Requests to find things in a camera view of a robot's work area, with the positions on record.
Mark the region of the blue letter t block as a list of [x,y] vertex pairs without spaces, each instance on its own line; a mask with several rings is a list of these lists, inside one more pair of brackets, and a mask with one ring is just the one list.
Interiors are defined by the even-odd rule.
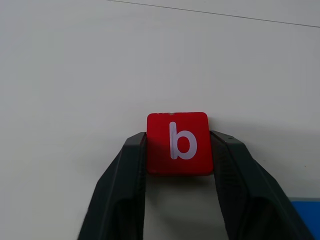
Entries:
[[291,203],[315,240],[320,240],[320,198],[295,198]]

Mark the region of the red letter b block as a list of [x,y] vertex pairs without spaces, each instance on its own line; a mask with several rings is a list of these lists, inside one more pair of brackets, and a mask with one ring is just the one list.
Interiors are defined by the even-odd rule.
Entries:
[[214,169],[208,116],[204,112],[147,116],[147,171],[159,176],[207,176]]

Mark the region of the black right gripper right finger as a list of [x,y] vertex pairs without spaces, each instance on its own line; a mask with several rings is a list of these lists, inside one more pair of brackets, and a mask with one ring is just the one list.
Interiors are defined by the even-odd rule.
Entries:
[[210,132],[214,179],[229,240],[316,240],[276,179],[233,136]]

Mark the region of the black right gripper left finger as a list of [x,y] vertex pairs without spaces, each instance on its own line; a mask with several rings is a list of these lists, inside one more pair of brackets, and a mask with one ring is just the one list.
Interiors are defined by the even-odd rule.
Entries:
[[143,240],[147,135],[129,137],[98,180],[77,240]]

